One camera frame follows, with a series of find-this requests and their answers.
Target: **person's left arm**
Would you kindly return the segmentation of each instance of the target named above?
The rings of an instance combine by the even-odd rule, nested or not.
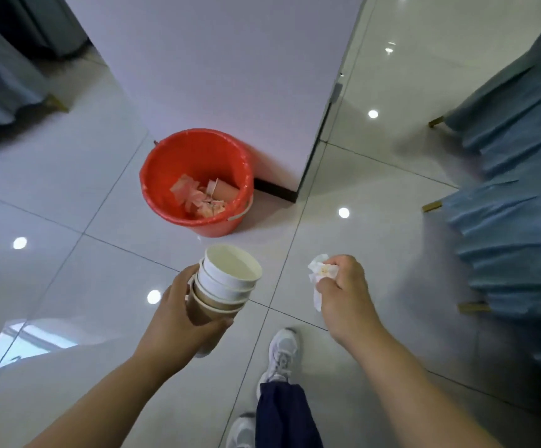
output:
[[[156,391],[183,369],[211,337],[232,320],[197,327],[185,310],[190,266],[163,294],[152,322],[132,357],[104,377],[72,408],[58,417],[27,448],[118,448]]]

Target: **floor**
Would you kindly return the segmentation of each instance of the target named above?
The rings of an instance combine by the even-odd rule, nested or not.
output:
[[[527,49],[541,0],[367,0],[297,203],[256,193],[239,230],[264,277],[210,356],[144,409],[128,447],[223,446],[255,408],[267,346],[303,339],[303,385],[326,447],[397,446],[362,371],[312,305],[320,253],[364,265],[387,328],[507,447],[541,447],[534,371],[507,327],[459,315],[475,299],[457,234],[420,207],[479,181],[426,122]],[[138,171],[153,138],[94,50],[51,75],[72,109],[0,146],[0,447],[32,439],[135,348],[164,290],[213,240],[158,218]],[[374,110],[371,118],[368,113]],[[340,208],[349,210],[341,218]]]

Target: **trash can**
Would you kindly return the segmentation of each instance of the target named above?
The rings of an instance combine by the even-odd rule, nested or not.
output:
[[[184,174],[201,183],[221,178],[238,188],[239,194],[220,214],[196,218],[170,191]],[[247,147],[217,130],[184,130],[159,142],[142,166],[140,182],[142,195],[153,211],[168,222],[188,227],[204,237],[233,232],[254,201],[254,173]]]

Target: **white sneaker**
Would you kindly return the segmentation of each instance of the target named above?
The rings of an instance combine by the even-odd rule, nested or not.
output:
[[[245,413],[231,425],[227,436],[227,448],[254,448],[256,442],[255,414]]]
[[[298,360],[299,350],[300,344],[296,332],[292,329],[281,329],[274,335],[268,347],[268,369],[262,374],[256,387],[258,399],[260,399],[260,384],[275,380],[291,383],[291,373]]]

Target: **wall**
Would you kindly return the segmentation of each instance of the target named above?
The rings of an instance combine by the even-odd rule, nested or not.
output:
[[[296,190],[362,0],[67,0],[156,139],[219,129]]]

